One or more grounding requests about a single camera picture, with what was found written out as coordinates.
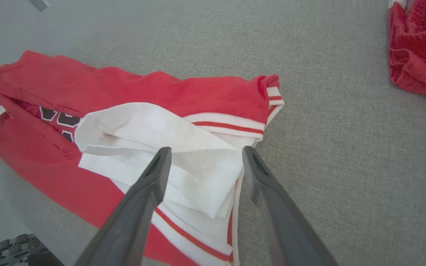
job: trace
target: folded clothing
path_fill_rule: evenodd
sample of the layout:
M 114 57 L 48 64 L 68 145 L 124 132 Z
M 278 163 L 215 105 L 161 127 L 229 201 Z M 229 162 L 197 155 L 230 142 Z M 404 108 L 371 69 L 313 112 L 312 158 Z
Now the folded clothing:
M 391 81 L 426 96 L 426 0 L 389 2 Z
M 101 227 L 137 176 L 133 172 L 100 175 L 81 168 L 83 163 L 99 153 L 119 156 L 126 143 L 125 152 L 138 151 L 130 155 L 140 161 L 148 160 L 161 145 L 174 146 L 172 169 L 179 178 L 169 184 L 173 193 L 152 216 L 144 255 L 173 266 L 237 265 L 242 174 L 235 150 L 262 140 L 266 125 L 284 104 L 278 86 L 277 76 L 181 81 L 162 72 L 140 76 L 28 51 L 18 62 L 0 67 L 0 110 L 5 111 L 0 112 L 0 157 L 49 198 Z M 106 114 L 111 118 L 103 121 Z M 75 131 L 84 124 L 98 131 L 84 135 Z M 173 130 L 172 135 L 164 129 Z M 194 145 L 183 136 L 191 130 Z M 199 134 L 209 142 L 200 143 Z M 90 153 L 80 152 L 74 136 Z M 208 149 L 195 150 L 200 144 Z M 213 201 L 208 200 L 211 194 L 190 193 L 184 187 L 217 185 L 213 177 L 221 169 L 206 165 L 207 174 L 200 175 L 203 182 L 197 182 L 199 170 L 185 165 L 184 160 L 195 160 L 197 153 L 233 159 L 219 160 L 226 167 L 222 170 L 234 174 L 225 178 L 227 185 L 219 189 L 222 195 Z M 208 222 L 210 231 L 203 226 Z

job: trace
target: tire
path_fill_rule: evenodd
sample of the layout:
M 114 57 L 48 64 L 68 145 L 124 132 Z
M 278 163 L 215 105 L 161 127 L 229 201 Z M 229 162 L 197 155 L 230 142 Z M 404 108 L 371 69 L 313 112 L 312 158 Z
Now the tire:
M 3 240 L 0 242 L 0 252 L 6 249 L 9 249 L 11 244 L 9 243 L 9 239 Z
M 48 265 L 41 264 L 40 258 L 51 258 L 53 263 L 56 263 L 54 265 L 62 266 L 58 259 L 33 234 L 23 234 L 14 239 L 6 239 L 0 242 L 0 266 L 10 266 L 20 261 L 35 266 Z

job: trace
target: jersey lettering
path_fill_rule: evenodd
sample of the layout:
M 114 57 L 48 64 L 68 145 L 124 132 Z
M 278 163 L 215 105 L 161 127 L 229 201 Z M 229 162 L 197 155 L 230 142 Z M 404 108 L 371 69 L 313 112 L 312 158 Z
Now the jersey lettering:
M 39 110 L 40 110 L 40 118 L 45 121 L 52 121 L 58 113 L 57 111 L 53 111 L 40 106 L 39 106 Z
M 61 126 L 76 127 L 79 122 L 79 117 L 71 116 L 66 113 L 60 113 L 59 118 L 57 118 L 57 124 Z
M 74 128 L 80 123 L 80 118 L 76 116 L 71 116 L 66 113 L 59 113 L 58 111 L 50 110 L 39 106 L 40 118 L 44 121 L 53 121 L 55 116 L 59 114 L 57 118 L 57 124 L 61 126 Z M 62 136 L 68 141 L 73 142 L 73 133 L 70 131 L 62 130 Z

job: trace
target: striped trim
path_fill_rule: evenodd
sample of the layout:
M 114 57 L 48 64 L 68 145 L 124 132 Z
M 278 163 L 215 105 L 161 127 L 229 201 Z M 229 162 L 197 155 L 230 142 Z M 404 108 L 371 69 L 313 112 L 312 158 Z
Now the striped trim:
M 267 114 L 267 117 L 269 117 L 271 115 L 271 113 L 277 108 L 277 105 L 271 106 L 271 108 L 269 108 L 269 113 Z
M 264 135 L 260 134 L 260 133 L 254 133 L 254 132 L 248 132 L 248 131 L 239 131 L 239 130 L 224 128 L 224 127 L 199 126 L 199 128 L 206 130 L 208 132 L 211 132 L 211 133 L 223 133 L 223 134 L 228 134 L 228 135 L 233 135 L 233 136 L 238 136 L 238 137 L 254 138 L 257 141 L 262 141 L 262 139 L 264 138 Z
M 217 127 L 223 127 L 223 128 L 230 128 L 230 129 L 233 129 L 233 130 L 264 134 L 264 130 L 259 130 L 259 129 L 250 128 L 250 127 L 243 127 L 243 126 L 235 126 L 235 125 L 231 125 L 231 124 L 227 124 L 227 123 L 194 122 L 193 124 L 195 126 L 217 126 Z
M 222 261 L 228 261 L 230 258 L 229 255 L 225 255 L 221 253 L 220 251 L 217 251 L 216 249 L 212 249 L 210 246 L 207 246 L 203 242 L 199 241 L 198 239 L 191 236 L 189 233 L 184 231 L 182 228 L 180 228 L 178 225 L 176 225 L 167 215 L 165 215 L 161 210 L 158 208 L 155 209 L 156 214 L 158 214 L 173 230 L 175 230 L 177 233 L 179 233 L 181 236 L 186 238 L 188 241 L 190 241 L 192 244 L 197 246 L 198 248 L 202 249 L 206 253 L 210 254 L 211 256 L 214 256 L 217 259 L 220 259 Z
M 254 121 L 252 119 L 239 116 L 228 115 L 226 113 L 195 113 L 193 115 L 183 117 L 191 123 L 221 123 L 224 125 L 234 125 L 241 128 L 251 128 L 264 131 L 264 123 Z
M 285 102 L 284 102 L 284 100 L 272 100 L 272 101 L 269 101 L 269 106 L 274 106 L 274 105 L 284 105 L 285 104 Z
M 282 100 L 282 96 L 269 97 L 269 101 L 274 101 L 274 100 Z

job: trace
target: gray carpet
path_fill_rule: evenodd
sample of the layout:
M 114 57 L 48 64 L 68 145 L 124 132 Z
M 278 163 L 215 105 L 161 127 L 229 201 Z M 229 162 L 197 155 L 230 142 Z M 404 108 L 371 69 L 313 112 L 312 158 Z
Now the gray carpet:
M 338 263 L 426 265 L 426 98 L 389 82 L 387 3 L 0 0 L 0 65 L 33 50 L 181 79 L 278 74 L 286 105 L 258 150 Z M 241 263 L 271 265 L 243 190 Z M 1 161 L 0 197 L 68 266 L 96 231 Z

